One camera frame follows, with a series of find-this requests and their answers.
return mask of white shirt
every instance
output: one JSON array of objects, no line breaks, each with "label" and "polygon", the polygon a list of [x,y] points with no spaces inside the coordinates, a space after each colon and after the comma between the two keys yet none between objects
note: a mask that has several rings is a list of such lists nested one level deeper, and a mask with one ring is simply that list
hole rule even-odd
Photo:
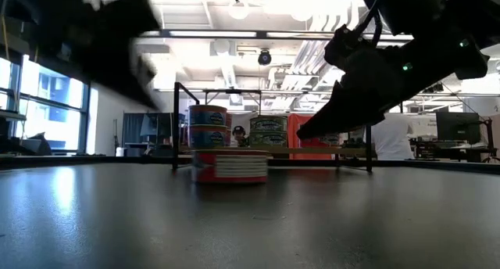
[{"label": "white shirt", "polygon": [[412,123],[402,113],[386,113],[385,120],[372,126],[372,143],[378,160],[413,160],[408,134],[413,133]]}]

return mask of gray table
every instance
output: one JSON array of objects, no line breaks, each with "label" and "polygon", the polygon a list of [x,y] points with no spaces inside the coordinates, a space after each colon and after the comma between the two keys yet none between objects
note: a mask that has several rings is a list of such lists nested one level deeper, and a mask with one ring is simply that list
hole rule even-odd
[{"label": "gray table", "polygon": [[0,268],[499,268],[500,178],[412,168],[0,172]]}]

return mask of security camera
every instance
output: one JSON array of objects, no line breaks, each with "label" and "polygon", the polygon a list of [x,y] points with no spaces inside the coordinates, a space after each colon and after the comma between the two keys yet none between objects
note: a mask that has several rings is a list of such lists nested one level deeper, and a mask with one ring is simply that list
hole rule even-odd
[{"label": "security camera", "polygon": [[259,55],[259,65],[267,66],[271,64],[271,54],[269,54],[268,49],[262,49]]}]

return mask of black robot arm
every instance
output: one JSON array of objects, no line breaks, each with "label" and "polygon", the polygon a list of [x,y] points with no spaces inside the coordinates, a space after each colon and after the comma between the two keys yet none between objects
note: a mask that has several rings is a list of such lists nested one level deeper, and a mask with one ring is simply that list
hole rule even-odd
[{"label": "black robot arm", "polygon": [[401,48],[379,49],[377,41],[361,37],[366,21],[354,30],[337,29],[325,60],[345,75],[330,101],[298,131],[300,138],[376,124],[390,108],[453,73],[459,79],[484,77],[489,57],[480,50],[500,42],[500,6],[491,0],[365,2],[371,8],[367,20],[381,14],[393,35],[414,39]]}]

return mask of person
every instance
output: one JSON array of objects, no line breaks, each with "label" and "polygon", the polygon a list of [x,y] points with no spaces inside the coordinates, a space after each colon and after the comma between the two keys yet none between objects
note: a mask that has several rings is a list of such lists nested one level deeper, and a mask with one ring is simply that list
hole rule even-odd
[{"label": "person", "polygon": [[236,126],[233,129],[234,140],[237,141],[238,147],[248,147],[248,139],[245,137],[246,132],[242,126]]},{"label": "person", "polygon": [[385,120],[372,126],[372,144],[378,160],[414,160],[408,134],[413,126],[402,113],[385,113]]}]

